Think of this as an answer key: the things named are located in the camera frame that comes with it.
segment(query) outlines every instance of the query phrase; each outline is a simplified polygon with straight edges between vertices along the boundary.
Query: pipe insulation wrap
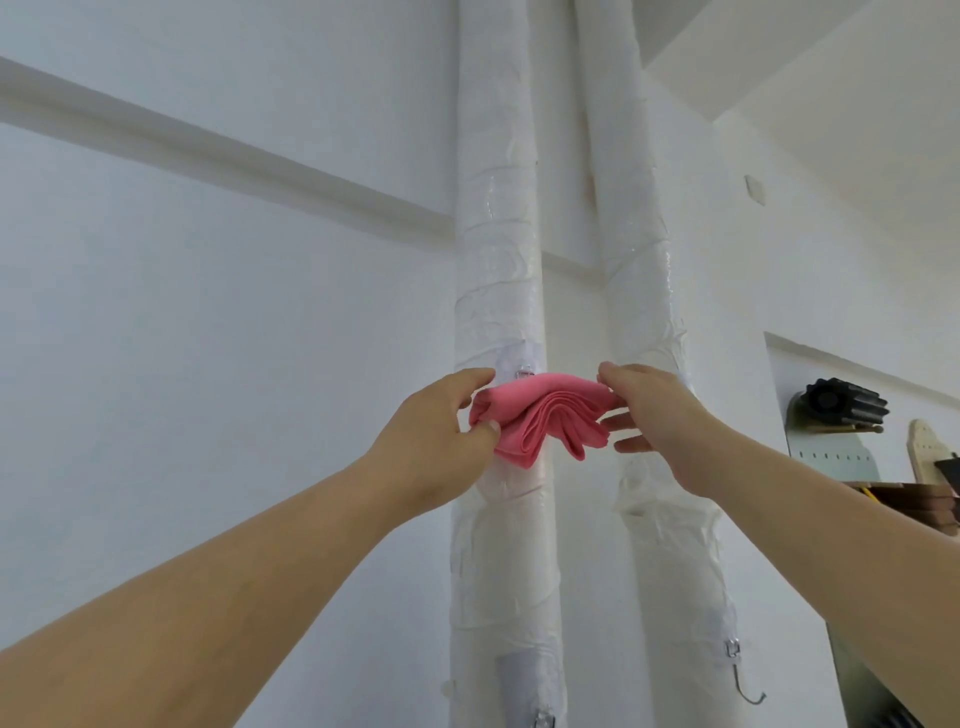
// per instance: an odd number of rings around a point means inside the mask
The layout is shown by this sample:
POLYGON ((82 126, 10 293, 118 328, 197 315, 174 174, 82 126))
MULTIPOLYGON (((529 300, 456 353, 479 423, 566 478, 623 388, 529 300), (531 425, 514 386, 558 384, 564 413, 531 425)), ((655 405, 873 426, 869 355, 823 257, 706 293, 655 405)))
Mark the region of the pipe insulation wrap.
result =
MULTIPOLYGON (((546 371, 525 0, 460 3, 457 368, 546 371)), ((549 449, 496 460, 453 505, 450 725, 566 726, 549 449)))
MULTIPOLYGON (((631 0, 576 0, 612 346, 690 386, 677 265, 660 211, 631 0)), ((634 549, 654 710, 662 728, 745 724, 726 642, 736 616, 720 510, 684 491, 657 454, 623 467, 617 510, 634 549)))

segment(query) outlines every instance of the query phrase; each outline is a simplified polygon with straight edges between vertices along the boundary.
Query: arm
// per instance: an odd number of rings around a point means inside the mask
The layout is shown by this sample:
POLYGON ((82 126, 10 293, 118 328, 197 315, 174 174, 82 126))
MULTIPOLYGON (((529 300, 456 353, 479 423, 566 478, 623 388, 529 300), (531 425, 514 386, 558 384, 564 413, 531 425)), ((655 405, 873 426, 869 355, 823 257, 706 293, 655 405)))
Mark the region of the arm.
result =
POLYGON ((498 430, 456 412, 492 377, 416 393, 346 470, 0 652, 0 724, 233 725, 371 549, 479 477, 498 430))
POLYGON ((689 492, 716 501, 928 728, 956 724, 960 546, 713 418, 676 377, 603 364, 630 407, 611 431, 643 434, 689 492))

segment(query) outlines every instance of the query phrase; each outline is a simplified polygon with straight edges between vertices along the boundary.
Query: hand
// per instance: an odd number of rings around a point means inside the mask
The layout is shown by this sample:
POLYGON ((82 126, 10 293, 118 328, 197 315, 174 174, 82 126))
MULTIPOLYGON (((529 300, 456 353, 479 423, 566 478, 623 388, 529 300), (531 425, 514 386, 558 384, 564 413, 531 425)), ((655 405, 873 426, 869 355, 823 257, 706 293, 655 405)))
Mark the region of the hand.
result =
POLYGON ((617 452, 659 452, 677 481, 688 491, 685 464, 697 457, 706 438, 723 425, 700 404, 674 375, 641 364, 618 367, 605 361, 597 381, 606 384, 627 402, 629 412, 602 421, 610 432, 638 429, 642 434, 613 445, 617 452))
POLYGON ((390 482, 405 518, 462 495, 493 458, 500 425, 485 422, 461 432, 457 410, 493 381, 493 369, 464 369, 411 395, 363 457, 390 482))

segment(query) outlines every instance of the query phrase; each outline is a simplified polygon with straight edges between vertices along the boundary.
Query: pink cloth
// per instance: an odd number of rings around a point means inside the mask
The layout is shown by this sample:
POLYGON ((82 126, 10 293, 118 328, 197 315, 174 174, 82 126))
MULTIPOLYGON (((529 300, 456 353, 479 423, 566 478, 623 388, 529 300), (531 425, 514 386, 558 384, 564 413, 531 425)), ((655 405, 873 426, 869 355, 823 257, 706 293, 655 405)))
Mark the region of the pink cloth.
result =
POLYGON ((622 406, 603 384, 571 375, 536 375, 484 389, 470 409, 470 426, 496 420, 502 429, 496 453, 521 468, 537 461, 547 435, 562 441, 577 460, 584 445, 604 448, 610 433, 597 423, 622 406))

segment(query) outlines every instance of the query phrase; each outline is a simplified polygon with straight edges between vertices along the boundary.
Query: plastic wrap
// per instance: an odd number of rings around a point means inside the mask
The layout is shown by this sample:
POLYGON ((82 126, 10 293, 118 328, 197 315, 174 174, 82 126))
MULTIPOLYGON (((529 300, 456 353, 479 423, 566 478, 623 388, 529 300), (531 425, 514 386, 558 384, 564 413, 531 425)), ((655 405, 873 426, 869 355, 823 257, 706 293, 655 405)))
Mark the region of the plastic wrap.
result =
MULTIPOLYGON (((660 213, 632 3, 577 0, 576 9, 614 355, 690 386, 683 271, 660 213)), ((686 493, 656 454, 625 461, 616 507, 634 549, 658 725, 742 725, 719 509, 686 493)))
MULTIPOLYGON (((525 0, 460 4, 458 368, 546 369, 525 0)), ((565 728, 549 453, 496 461, 453 507, 450 725, 565 728)))

